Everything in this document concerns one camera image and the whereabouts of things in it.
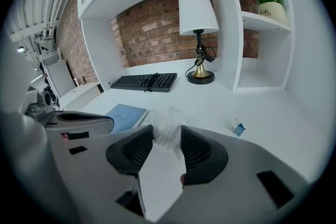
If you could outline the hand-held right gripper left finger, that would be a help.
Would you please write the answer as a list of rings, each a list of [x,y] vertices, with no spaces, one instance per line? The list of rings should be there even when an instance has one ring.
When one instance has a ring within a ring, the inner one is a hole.
[[[151,125],[68,141],[47,134],[81,221],[145,220],[139,173],[153,147]]]

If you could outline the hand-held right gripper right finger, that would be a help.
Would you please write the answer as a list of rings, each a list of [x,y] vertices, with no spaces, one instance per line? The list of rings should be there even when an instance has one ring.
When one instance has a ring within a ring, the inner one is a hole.
[[[160,224],[277,223],[308,189],[294,169],[261,146],[183,126],[183,192]]]

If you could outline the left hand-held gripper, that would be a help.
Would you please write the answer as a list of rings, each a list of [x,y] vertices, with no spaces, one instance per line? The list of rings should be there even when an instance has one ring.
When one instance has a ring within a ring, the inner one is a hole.
[[[25,95],[24,114],[41,121],[54,110],[55,101],[56,97],[49,87],[40,91],[30,86]],[[59,133],[89,132],[89,135],[105,135],[113,131],[114,120],[99,114],[56,111],[46,124],[46,128]]]

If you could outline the white paper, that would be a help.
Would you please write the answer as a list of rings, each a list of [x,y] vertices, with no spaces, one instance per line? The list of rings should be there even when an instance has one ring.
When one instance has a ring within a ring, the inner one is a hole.
[[[153,126],[154,144],[172,150],[177,159],[182,160],[181,129],[187,123],[184,114],[170,106],[166,110],[151,110],[144,120],[144,125]]]

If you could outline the white desk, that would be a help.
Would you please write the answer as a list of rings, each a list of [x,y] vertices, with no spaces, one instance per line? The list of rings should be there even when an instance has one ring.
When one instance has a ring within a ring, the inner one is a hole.
[[[247,130],[239,141],[253,142],[274,154],[308,183],[315,182],[325,168],[329,156],[329,134],[322,134],[319,127],[297,106],[296,101],[284,90],[243,90],[232,92],[221,82],[195,85],[179,74],[171,92],[144,93],[140,91],[110,89],[100,94],[80,109],[82,112],[106,114],[118,103],[166,113],[169,107],[179,110],[186,125],[215,131],[222,136],[234,137],[227,129],[238,118]],[[148,220],[159,220],[168,205],[172,205],[182,189],[177,184],[177,172],[182,168],[182,159],[173,152],[154,146],[154,153],[146,164],[144,205]],[[243,209],[244,199],[229,203],[221,198],[221,209],[235,213],[229,220],[224,217],[200,215],[200,223],[261,223],[254,216],[257,211],[249,206]]]

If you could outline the blue binder clip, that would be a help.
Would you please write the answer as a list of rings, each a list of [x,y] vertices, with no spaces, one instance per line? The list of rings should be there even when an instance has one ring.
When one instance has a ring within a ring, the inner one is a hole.
[[[245,127],[243,126],[242,123],[238,121],[238,119],[234,120],[235,125],[228,125],[228,129],[231,130],[235,135],[241,136],[243,132],[245,131]]]

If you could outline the teal notebook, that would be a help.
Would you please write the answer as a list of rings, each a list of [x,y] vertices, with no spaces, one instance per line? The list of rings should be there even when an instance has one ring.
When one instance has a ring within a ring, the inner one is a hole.
[[[147,116],[148,111],[125,104],[117,104],[106,116],[114,120],[111,134],[138,127]]]

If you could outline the small white side table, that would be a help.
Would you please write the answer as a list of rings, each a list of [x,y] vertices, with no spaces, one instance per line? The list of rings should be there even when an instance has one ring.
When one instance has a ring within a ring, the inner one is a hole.
[[[42,56],[41,64],[61,110],[80,111],[102,93],[99,82],[77,85],[57,51]]]

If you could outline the black keyboard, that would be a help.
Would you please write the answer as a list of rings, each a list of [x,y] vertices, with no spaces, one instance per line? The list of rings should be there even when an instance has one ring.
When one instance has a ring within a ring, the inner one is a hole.
[[[144,92],[169,92],[177,78],[177,73],[153,73],[121,76],[111,84],[111,89]]]

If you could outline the white shade table lamp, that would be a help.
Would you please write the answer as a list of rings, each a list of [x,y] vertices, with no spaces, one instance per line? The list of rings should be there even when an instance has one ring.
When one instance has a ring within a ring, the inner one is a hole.
[[[215,75],[204,68],[204,61],[213,62],[215,55],[207,53],[207,47],[202,44],[203,34],[219,31],[217,18],[211,0],[178,0],[180,36],[196,36],[195,71],[188,69],[185,76],[192,84],[204,85],[214,81]]]

